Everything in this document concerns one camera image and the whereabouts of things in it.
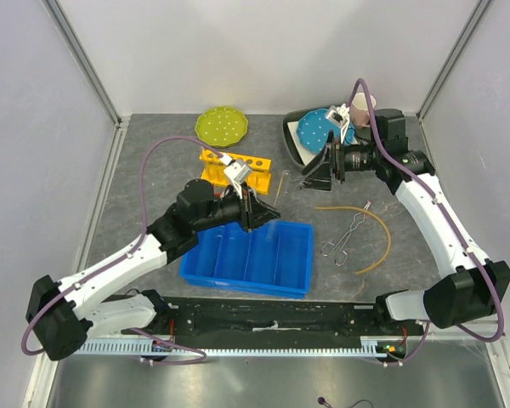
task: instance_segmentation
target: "white wall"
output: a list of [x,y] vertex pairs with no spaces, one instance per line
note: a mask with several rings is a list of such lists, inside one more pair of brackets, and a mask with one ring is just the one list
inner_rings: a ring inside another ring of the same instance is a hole
[[[462,222],[510,265],[510,0],[493,3],[425,129]],[[510,338],[510,287],[504,306]]]
[[24,397],[32,283],[72,272],[112,134],[43,3],[1,0],[0,408]]
[[417,111],[475,0],[61,0],[121,114],[344,100]]

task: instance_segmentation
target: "white object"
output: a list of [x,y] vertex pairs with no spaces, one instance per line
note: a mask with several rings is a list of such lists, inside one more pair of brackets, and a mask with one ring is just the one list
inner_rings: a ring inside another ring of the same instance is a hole
[[298,330],[300,331],[300,327],[280,327],[280,324],[277,322],[277,320],[274,320],[272,322],[272,324],[270,326],[266,326],[266,327],[253,327],[252,328],[252,332],[265,332],[267,330],[273,330],[273,331],[278,331],[278,332],[283,332],[283,331],[289,331],[289,330]]
[[298,122],[288,122],[287,127],[289,128],[289,133],[291,134],[291,138],[295,147],[297,148],[297,152],[300,155],[300,160],[302,160],[303,165],[306,166],[316,156],[314,153],[306,149],[302,143],[300,143],[300,139],[297,136],[297,128]]
[[[62,279],[60,281],[59,290],[63,292],[84,276],[118,259],[121,255],[131,250],[137,241],[138,238],[108,258],[93,265],[91,268]],[[76,307],[73,311],[77,318],[93,320],[93,317],[98,317],[98,321],[102,321],[102,314],[98,312],[98,308],[101,307],[100,304],[105,299],[136,278],[167,264],[167,254],[159,249],[160,246],[161,243],[153,235],[147,235],[140,248],[138,248],[138,251],[135,251],[131,258],[124,259],[117,265],[82,285],[81,289],[66,295],[65,300],[67,302],[74,301],[76,303]],[[135,327],[134,323],[138,321],[138,317],[134,316],[134,314],[130,314],[130,316],[133,317],[133,320],[128,323],[123,320],[126,325],[121,328]]]
[[[483,263],[488,258],[487,253],[480,249],[465,227],[463,227],[461,221],[459,221],[459,218],[442,192],[438,177],[422,174],[419,178],[436,193],[439,202],[450,213],[462,236],[468,242],[473,254]],[[472,259],[463,254],[461,242],[457,239],[453,229],[448,225],[439,206],[433,204],[431,197],[429,197],[420,184],[403,182],[400,184],[395,195],[406,207],[414,221],[416,221],[417,227],[422,232],[423,238],[425,238],[433,253],[441,278],[456,273],[456,268],[459,266],[464,266],[465,269],[476,268]]]
[[340,128],[340,143],[343,143],[349,128],[349,108],[346,104],[331,106],[325,114],[325,119]]
[[[462,236],[467,240],[469,250],[484,264],[489,256],[479,248],[457,218],[442,192],[438,177],[430,174],[422,174],[419,177],[436,193],[439,202],[445,206]],[[440,278],[444,279],[447,275],[455,274],[456,268],[460,266],[465,269],[476,267],[472,259],[463,254],[462,245],[444,215],[420,184],[414,181],[408,183],[403,181],[395,195],[406,207],[422,232],[423,238],[433,253]],[[406,291],[388,296],[386,304],[391,318],[395,320],[427,320],[427,312],[423,305],[423,293],[424,291]]]
[[242,198],[241,184],[247,180],[252,169],[242,160],[237,159],[224,168],[223,173],[229,183],[234,187],[236,194]]
[[227,155],[226,153],[221,154],[222,156],[219,157],[219,161],[222,162],[225,166],[228,166],[233,161],[233,158]]
[[93,309],[88,317],[93,326],[88,329],[87,337],[109,335],[130,327],[146,327],[155,316],[155,306],[144,295],[105,302]]
[[[376,107],[376,99],[371,95],[372,107]],[[365,93],[359,92],[354,96],[354,100],[349,107],[351,121],[356,128],[366,128],[369,126],[370,117],[368,114],[368,105],[366,104]]]

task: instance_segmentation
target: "metal frame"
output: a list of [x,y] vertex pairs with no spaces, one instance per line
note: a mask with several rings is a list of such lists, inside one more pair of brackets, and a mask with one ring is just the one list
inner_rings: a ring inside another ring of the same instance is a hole
[[473,12],[468,17],[467,23],[462,28],[459,37],[456,39],[455,44],[448,54],[442,68],[440,69],[439,74],[436,76],[436,79],[433,82],[433,85],[429,89],[425,100],[423,101],[419,111],[417,112],[417,117],[420,121],[422,121],[426,116],[428,111],[433,106],[434,101],[438,98],[440,91],[444,87],[448,78],[450,77],[451,72],[455,68],[457,61],[461,58],[465,48],[467,47],[470,39],[473,37],[473,34],[476,32],[476,29],[479,26],[479,23],[482,21],[487,11],[489,10],[490,5],[493,3],[493,0],[478,0],[476,5],[474,6]]
[[510,408],[510,344],[504,337],[498,342],[487,343],[486,347],[502,401],[506,408]]
[[104,106],[104,109],[111,121],[118,126],[121,123],[121,116],[117,112],[116,107],[111,102],[110,96],[106,92],[104,85],[99,79],[99,76],[96,73],[96,70],[91,64],[90,59],[85,53],[83,46],[79,39],[77,38],[76,33],[74,32],[73,27],[70,24],[70,21],[66,18],[66,14],[62,7],[59,4],[58,0],[42,0],[49,14],[51,14],[51,18],[54,20],[55,24],[59,28],[62,37],[65,39],[66,44],[68,44],[68,48],[71,53],[74,55],[77,63],[85,74],[89,84],[93,88],[94,92],[100,99],[100,102]]
[[75,265],[77,272],[87,268],[91,244],[93,243],[94,234],[96,233],[96,229],[99,225],[100,217],[104,211],[105,200],[108,196],[108,192],[110,191],[111,180],[113,179],[113,174],[116,171],[117,162],[119,162],[119,155],[121,154],[122,144],[125,140],[129,123],[130,116],[123,117],[121,124],[116,128],[116,131],[113,134],[110,152],[100,178],[99,189],[96,198],[94,199],[93,211],[91,212],[90,219],[88,221],[87,234],[85,234],[85,239],[76,257]]
[[[491,320],[475,320],[471,321],[464,325],[477,332],[481,336],[492,336],[496,331],[496,323]],[[376,340],[378,342],[390,342],[400,340],[402,336],[361,336],[361,340]],[[456,326],[448,327],[447,329],[439,329],[435,325],[431,325],[427,334],[427,341],[438,341],[438,342],[448,342],[448,341],[463,341],[470,340],[473,341],[473,338],[470,337],[467,333],[465,333],[462,329]]]
[[427,157],[431,161],[431,163],[433,163],[433,166],[436,167],[436,163],[434,162],[433,154],[431,153],[431,150],[428,148],[428,140],[427,140],[427,135],[425,134],[425,129],[423,128],[423,121],[421,119],[419,119],[418,122],[419,122],[419,128],[422,131],[422,139],[423,139],[423,144],[425,145],[425,151],[427,152]]
[[59,363],[51,361],[46,354],[37,356],[25,398],[21,405],[22,408],[43,408],[47,406],[58,366]]

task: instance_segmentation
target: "yellow-green plate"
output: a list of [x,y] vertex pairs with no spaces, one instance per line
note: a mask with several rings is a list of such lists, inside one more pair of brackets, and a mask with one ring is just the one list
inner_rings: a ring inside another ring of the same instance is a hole
[[198,139],[214,147],[238,143],[247,133],[247,118],[230,106],[218,106],[200,115],[195,126]]

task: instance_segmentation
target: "purple cable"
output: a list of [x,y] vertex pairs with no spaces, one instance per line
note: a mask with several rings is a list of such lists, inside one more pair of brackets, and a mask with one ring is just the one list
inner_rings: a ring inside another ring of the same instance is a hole
[[[142,245],[145,239],[145,231],[147,230],[147,209],[145,207],[145,193],[144,193],[144,172],[145,172],[145,165],[147,164],[147,160],[150,158],[151,153],[153,153],[153,150],[155,150],[157,147],[162,145],[164,142],[169,142],[171,140],[187,140],[192,143],[196,143],[197,145],[202,146],[204,149],[210,150],[213,154],[215,154],[217,157],[222,157],[223,154],[216,149],[214,149],[209,144],[206,144],[202,142],[199,139],[191,138],[189,136],[168,136],[166,138],[163,138],[153,144],[153,146],[147,150],[147,153],[145,153],[144,160],[142,161],[142,166],[139,171],[139,196],[140,196],[140,204],[142,207],[142,231],[140,233],[139,239],[136,242],[136,244],[133,246],[133,248],[129,251],[130,253],[136,252],[136,250]],[[125,252],[123,255],[121,255],[119,258],[111,261],[107,265],[104,265],[103,267],[96,269],[94,272],[84,276],[81,278],[77,283],[82,285],[84,283],[87,283],[91,279],[93,279],[95,276],[100,275],[102,272],[105,272],[109,268],[112,268],[122,262],[123,260],[127,259],[127,254],[129,252]],[[26,355],[38,355],[43,353],[43,348],[40,348],[39,350],[29,350],[27,346],[28,337],[30,336],[32,330],[34,330],[34,327],[36,326],[37,322],[44,316],[60,299],[68,296],[70,293],[74,292],[76,290],[75,286],[70,286],[57,296],[55,296],[53,299],[51,299],[48,303],[45,304],[45,306],[42,307],[42,309],[36,313],[36,315],[32,318],[31,322],[28,324],[28,327],[25,329],[25,332],[23,333],[23,337],[21,338],[20,342],[20,349],[22,352]]]
[[191,347],[187,347],[187,346],[180,346],[179,344],[176,344],[176,343],[167,342],[166,340],[162,340],[159,337],[153,336],[152,334],[149,334],[148,332],[143,331],[141,329],[131,328],[130,330],[132,330],[135,333],[138,333],[141,336],[146,336],[147,338],[150,338],[151,340],[159,342],[160,344],[164,344],[165,346],[170,347],[172,349],[178,349],[178,350],[183,350],[183,351],[190,351],[191,353],[196,353],[196,354],[200,354],[201,355],[201,357],[196,357],[195,359],[180,360],[180,361],[154,361],[154,360],[143,358],[142,361],[144,363],[150,364],[151,361],[153,361],[152,364],[154,366],[186,366],[188,364],[201,363],[202,361],[204,361],[207,358],[207,354],[204,353],[202,350],[199,350],[198,348],[191,348]]
[[317,399],[317,403],[318,403],[319,405],[324,405],[324,406],[326,406],[326,408],[332,408],[332,405],[331,405],[331,404],[329,404],[328,402],[326,402],[326,401],[325,401],[325,399],[324,399],[323,397],[319,397],[319,398]]
[[[368,107],[368,112],[371,119],[371,128],[372,132],[374,133],[374,139],[376,141],[377,148],[382,153],[383,157],[386,158],[388,162],[393,164],[395,167],[397,167],[401,172],[408,174],[413,180],[415,180],[418,184],[420,184],[425,191],[431,196],[431,198],[436,197],[436,193],[423,181],[421,180],[416,174],[411,172],[409,169],[404,167],[402,164],[400,164],[398,161],[396,161],[383,147],[382,140],[380,139],[380,134],[377,130],[376,125],[376,116],[374,114],[374,107],[372,106],[371,101],[371,94],[368,90],[368,86],[366,85],[366,82],[363,78],[359,78],[357,82],[355,83],[354,90],[351,93],[351,96],[349,97],[348,106],[351,106],[351,103],[353,102],[354,96],[357,93],[357,89],[359,88],[359,85],[363,88],[363,91],[365,93],[366,98],[366,105]],[[467,334],[471,335],[472,337],[476,338],[477,340],[480,340],[482,342],[486,343],[492,343],[497,341],[499,338],[501,338],[503,332],[504,332],[504,314],[502,312],[502,305],[501,300],[499,299],[499,295],[496,292],[495,287],[493,286],[493,282],[491,281],[490,276],[488,275],[487,271],[485,270],[484,265],[474,256],[472,252],[468,252],[468,242],[465,240],[465,238],[462,236],[461,231],[459,230],[459,227],[457,227],[456,223],[453,221],[453,218],[451,217],[448,210],[445,208],[444,204],[438,203],[440,211],[442,212],[442,215],[444,215],[444,218],[448,222],[448,225],[451,227],[453,232],[455,233],[457,239],[461,242],[461,245],[463,249],[466,251],[466,254],[472,259],[474,264],[476,265],[476,268],[478,268],[480,274],[482,275],[482,278],[484,278],[484,282],[487,285],[487,288],[490,291],[491,298],[493,299],[493,303],[495,304],[496,309],[496,317],[497,317],[497,329],[496,333],[491,337],[483,337],[479,334],[471,331],[470,329],[466,328],[463,325],[457,325],[462,330],[464,330]]]

